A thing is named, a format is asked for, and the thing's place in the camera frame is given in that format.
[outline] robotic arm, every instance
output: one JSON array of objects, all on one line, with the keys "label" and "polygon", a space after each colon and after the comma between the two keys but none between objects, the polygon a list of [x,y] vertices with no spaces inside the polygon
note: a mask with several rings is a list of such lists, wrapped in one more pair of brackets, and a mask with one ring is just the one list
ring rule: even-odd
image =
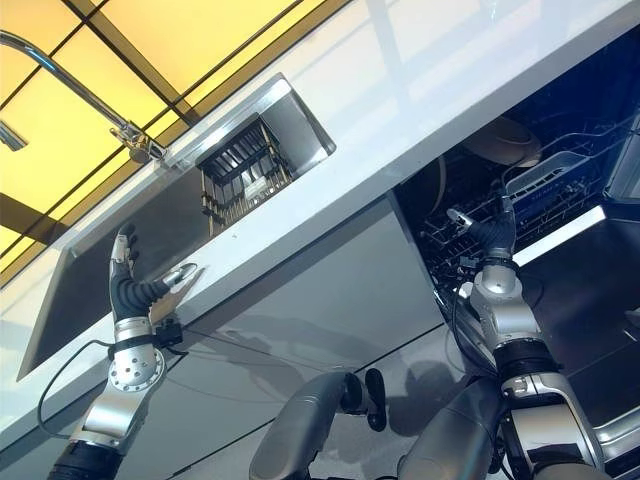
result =
[{"label": "robotic arm", "polygon": [[336,412],[366,414],[373,430],[384,430],[387,416],[380,372],[367,371],[364,386],[348,372],[325,373],[303,385],[262,439],[251,461],[249,479],[310,480],[309,465],[322,450]]},{"label": "robotic arm", "polygon": [[399,478],[484,479],[501,418],[516,480],[609,478],[601,473],[603,454],[589,421],[522,298],[512,260],[513,206],[507,195],[500,204],[501,213],[489,224],[447,211],[486,254],[470,303],[480,318],[497,379],[475,382],[434,417],[400,466]]},{"label": "robotic arm", "polygon": [[115,478],[144,422],[149,400],[165,377],[166,364],[156,348],[149,310],[196,265],[184,265],[152,282],[136,282],[133,231],[133,226],[120,229],[109,264],[115,344],[107,385],[81,418],[49,480]]}]

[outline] open dishwasher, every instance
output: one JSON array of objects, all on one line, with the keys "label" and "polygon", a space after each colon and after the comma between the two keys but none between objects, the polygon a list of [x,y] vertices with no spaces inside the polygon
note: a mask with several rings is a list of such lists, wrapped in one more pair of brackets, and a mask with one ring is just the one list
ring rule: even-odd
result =
[{"label": "open dishwasher", "polygon": [[482,250],[447,209],[490,221],[504,190],[525,299],[595,427],[607,472],[640,478],[640,29],[396,187],[448,321],[455,287],[473,281]]}]

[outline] faucet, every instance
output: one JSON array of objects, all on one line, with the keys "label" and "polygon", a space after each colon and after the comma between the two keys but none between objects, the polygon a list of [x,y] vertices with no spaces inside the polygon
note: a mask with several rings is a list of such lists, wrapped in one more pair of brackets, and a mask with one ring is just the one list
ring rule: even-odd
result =
[{"label": "faucet", "polygon": [[113,123],[116,128],[111,128],[109,131],[129,148],[129,157],[131,160],[144,164],[150,160],[161,160],[164,157],[166,149],[156,143],[133,122],[125,120],[113,108],[103,102],[91,90],[80,83],[77,78],[33,43],[13,33],[0,30],[0,45],[15,48],[35,60],[42,68],[64,83],[80,98]]}]

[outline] kitchen counter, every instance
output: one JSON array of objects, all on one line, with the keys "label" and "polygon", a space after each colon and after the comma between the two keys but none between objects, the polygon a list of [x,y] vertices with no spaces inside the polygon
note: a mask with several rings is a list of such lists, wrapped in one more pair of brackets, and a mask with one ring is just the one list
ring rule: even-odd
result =
[{"label": "kitchen counter", "polygon": [[[636,0],[348,4],[203,120],[214,122],[282,73],[337,150],[185,259],[202,270],[176,314],[183,323],[204,314],[638,23]],[[153,167],[138,172],[2,290],[0,448],[36,426],[40,393],[80,345],[112,340],[110,315],[96,319],[16,381],[60,250],[152,183],[158,175]],[[97,347],[79,357],[52,389],[48,414],[103,380],[105,365]]]}]

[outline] stainless steel sink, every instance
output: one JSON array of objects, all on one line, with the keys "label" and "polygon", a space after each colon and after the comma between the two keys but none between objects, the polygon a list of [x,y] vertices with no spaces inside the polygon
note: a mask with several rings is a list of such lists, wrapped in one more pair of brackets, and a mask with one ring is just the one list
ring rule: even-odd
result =
[{"label": "stainless steel sink", "polygon": [[[109,311],[108,259],[115,232],[136,225],[136,276],[150,279],[210,240],[202,213],[198,165],[259,118],[277,139],[291,181],[324,160],[335,144],[282,75],[277,75],[220,117],[212,112],[169,146],[154,181],[100,219],[62,250],[23,357],[18,378],[49,358]],[[259,206],[255,214],[259,215]]]}]

